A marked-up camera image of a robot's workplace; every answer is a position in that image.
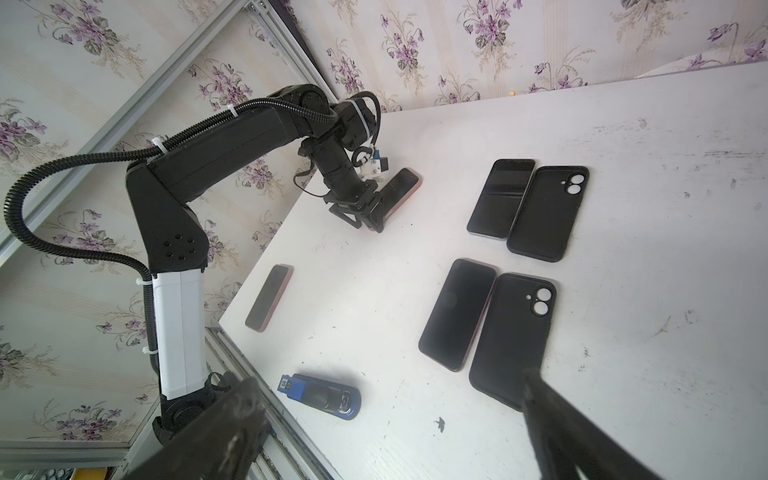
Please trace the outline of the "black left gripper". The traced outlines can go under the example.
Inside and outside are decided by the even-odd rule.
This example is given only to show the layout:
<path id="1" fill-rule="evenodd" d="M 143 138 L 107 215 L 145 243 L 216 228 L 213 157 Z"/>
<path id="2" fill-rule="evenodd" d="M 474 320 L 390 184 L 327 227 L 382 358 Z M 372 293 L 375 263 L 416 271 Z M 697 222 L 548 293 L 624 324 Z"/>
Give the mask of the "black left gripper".
<path id="1" fill-rule="evenodd" d="M 323 196 L 329 205 L 329 212 L 360 229 L 365 225 L 370 230 L 381 233 L 384 230 L 382 194 L 378 191 L 375 180 L 361 180 L 355 174 L 345 180 L 339 180 Z"/>

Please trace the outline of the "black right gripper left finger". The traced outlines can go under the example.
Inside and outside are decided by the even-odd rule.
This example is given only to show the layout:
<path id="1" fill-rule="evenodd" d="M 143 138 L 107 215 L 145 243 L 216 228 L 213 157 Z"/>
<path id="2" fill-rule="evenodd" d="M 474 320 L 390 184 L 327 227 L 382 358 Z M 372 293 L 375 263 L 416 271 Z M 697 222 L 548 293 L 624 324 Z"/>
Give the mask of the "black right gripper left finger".
<path id="1" fill-rule="evenodd" d="M 270 424 L 256 379 L 246 378 L 177 434 L 128 479 L 244 479 Z"/>

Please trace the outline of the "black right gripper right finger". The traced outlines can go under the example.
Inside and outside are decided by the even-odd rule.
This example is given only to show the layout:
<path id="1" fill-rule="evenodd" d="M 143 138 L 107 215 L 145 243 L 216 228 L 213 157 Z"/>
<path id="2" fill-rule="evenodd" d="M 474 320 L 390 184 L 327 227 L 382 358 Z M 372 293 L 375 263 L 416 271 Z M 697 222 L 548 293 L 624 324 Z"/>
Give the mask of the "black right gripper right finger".
<path id="1" fill-rule="evenodd" d="M 656 479 L 548 385 L 535 369 L 525 376 L 522 411 L 543 479 Z"/>

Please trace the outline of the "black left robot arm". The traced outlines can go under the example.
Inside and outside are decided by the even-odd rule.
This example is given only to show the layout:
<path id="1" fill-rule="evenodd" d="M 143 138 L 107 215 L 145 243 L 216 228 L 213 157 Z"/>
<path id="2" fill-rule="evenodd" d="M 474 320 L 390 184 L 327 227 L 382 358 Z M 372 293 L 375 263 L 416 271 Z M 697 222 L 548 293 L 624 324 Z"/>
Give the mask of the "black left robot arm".
<path id="1" fill-rule="evenodd" d="M 59 158 L 19 178 L 3 207 L 12 235 L 56 256 L 113 262 L 134 269 L 143 293 L 148 354 L 160 390 L 152 428 L 169 442 L 233 385 L 232 374 L 214 379 L 206 367 L 202 277 L 210 242 L 191 202 L 218 182 L 275 149 L 298 142 L 327 186 L 323 199 L 348 224 L 381 231 L 385 212 L 373 180 L 358 175 L 358 156 L 374 153 L 381 129 L 378 98 L 362 91 L 332 103 L 312 84 L 226 107 L 149 148 Z M 38 237 L 23 206 L 44 179 L 86 165 L 123 162 L 125 186 L 147 253 L 145 260 L 110 251 L 69 247 Z"/>

